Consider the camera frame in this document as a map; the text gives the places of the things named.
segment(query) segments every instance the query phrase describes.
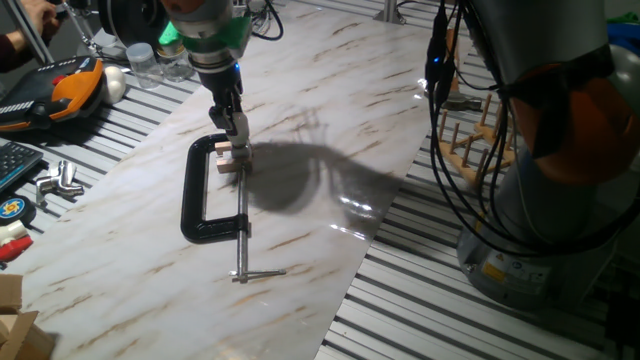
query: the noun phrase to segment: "wooden block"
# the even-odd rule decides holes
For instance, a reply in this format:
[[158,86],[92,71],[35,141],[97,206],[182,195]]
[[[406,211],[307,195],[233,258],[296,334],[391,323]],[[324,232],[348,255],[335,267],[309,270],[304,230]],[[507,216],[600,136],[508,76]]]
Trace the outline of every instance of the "wooden block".
[[473,134],[473,135],[469,136],[468,138],[466,138],[464,140],[458,141],[456,143],[455,147],[462,146],[462,145],[466,144],[467,141],[469,141],[469,139],[471,139],[471,141],[473,142],[473,141],[476,141],[478,139],[482,139],[482,137],[483,137],[483,135],[481,133]]
[[219,159],[216,162],[218,173],[227,174],[230,172],[240,171],[242,164],[250,161],[249,159]]
[[216,143],[216,153],[222,155],[225,151],[231,151],[231,141]]
[[465,179],[465,181],[471,185],[472,187],[476,187],[476,172],[473,169],[462,166],[462,158],[458,156],[458,154],[451,153],[451,145],[441,142],[440,143],[440,151],[447,161],[451,165],[453,165],[456,170],[460,173],[460,175]]
[[0,346],[9,340],[9,334],[18,315],[0,315]]
[[489,144],[493,144],[495,138],[493,137],[492,128],[486,125],[480,125],[480,123],[475,123],[475,125],[473,125],[473,128],[484,138],[486,142],[488,142]]

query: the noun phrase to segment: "metal part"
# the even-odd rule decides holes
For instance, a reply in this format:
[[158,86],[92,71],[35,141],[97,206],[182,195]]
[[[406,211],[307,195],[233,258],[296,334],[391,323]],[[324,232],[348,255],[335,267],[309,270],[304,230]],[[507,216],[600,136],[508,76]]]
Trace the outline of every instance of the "metal part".
[[84,187],[73,185],[76,166],[66,160],[60,161],[58,166],[51,169],[50,176],[36,180],[36,204],[45,204],[44,195],[56,192],[63,196],[78,196],[84,194]]
[[229,49],[224,48],[214,52],[189,52],[189,59],[193,67],[202,73],[215,74],[222,72],[236,64]]
[[397,0],[386,0],[384,2],[384,10],[376,14],[373,19],[398,25],[404,25],[407,23],[407,20],[400,15],[400,12],[398,12]]
[[89,26],[85,18],[85,16],[91,15],[91,14],[82,10],[77,10],[69,6],[69,3],[67,2],[63,2],[62,6],[67,11],[67,13],[69,13],[69,18],[71,19],[71,22],[73,23],[73,25],[76,27],[76,30],[78,30],[78,33],[80,34],[80,39],[82,40],[82,42],[87,47],[89,47],[89,49],[92,49],[92,50],[96,49],[97,48],[96,43],[95,41],[93,41],[94,35],[91,32],[91,27]]
[[472,273],[472,272],[476,271],[477,267],[478,267],[478,265],[476,265],[476,264],[466,264],[464,268],[467,269],[467,271],[469,273]]
[[[249,199],[247,194],[247,168],[243,164],[238,171],[238,215],[248,215]],[[249,268],[249,241],[248,241],[248,224],[247,227],[238,229],[238,270],[229,271],[229,276],[235,276],[234,281],[246,284],[252,278],[263,278],[274,275],[284,275],[287,273],[285,269],[277,270],[248,270]]]
[[462,95],[457,90],[451,90],[451,92],[449,93],[449,98],[442,105],[442,108],[452,111],[481,111],[482,99],[474,96]]

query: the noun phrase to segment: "white marble board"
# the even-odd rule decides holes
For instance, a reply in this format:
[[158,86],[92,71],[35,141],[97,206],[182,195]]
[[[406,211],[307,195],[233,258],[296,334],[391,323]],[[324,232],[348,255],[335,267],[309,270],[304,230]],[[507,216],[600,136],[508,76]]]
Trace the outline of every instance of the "white marble board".
[[[25,310],[59,334],[54,359],[313,359],[427,131],[428,31],[290,3],[279,42],[241,60],[254,144],[250,268],[236,242],[179,229],[189,146],[215,128],[196,91],[9,272]],[[236,211],[209,176],[208,217]]]

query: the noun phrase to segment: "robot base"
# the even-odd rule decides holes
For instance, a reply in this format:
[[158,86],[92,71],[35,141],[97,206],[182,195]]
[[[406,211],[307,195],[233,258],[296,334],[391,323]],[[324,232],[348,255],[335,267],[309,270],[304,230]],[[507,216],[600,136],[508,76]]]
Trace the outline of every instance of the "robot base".
[[[481,232],[488,241],[502,243],[489,231]],[[491,249],[464,229],[457,255],[471,284],[498,303],[521,310],[547,306],[571,309],[588,294],[613,256],[615,245],[610,241],[599,249],[571,256],[521,258]]]

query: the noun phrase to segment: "blue sticker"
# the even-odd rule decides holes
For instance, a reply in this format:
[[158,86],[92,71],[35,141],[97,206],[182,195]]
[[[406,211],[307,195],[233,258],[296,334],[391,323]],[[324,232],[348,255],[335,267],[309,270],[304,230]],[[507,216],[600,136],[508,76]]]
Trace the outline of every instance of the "blue sticker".
[[22,209],[24,209],[24,200],[22,199],[7,200],[4,202],[4,204],[0,205],[0,218],[11,219],[12,217],[20,214]]
[[84,62],[80,65],[80,69],[84,69],[85,66],[89,65],[89,60],[90,59],[84,59]]

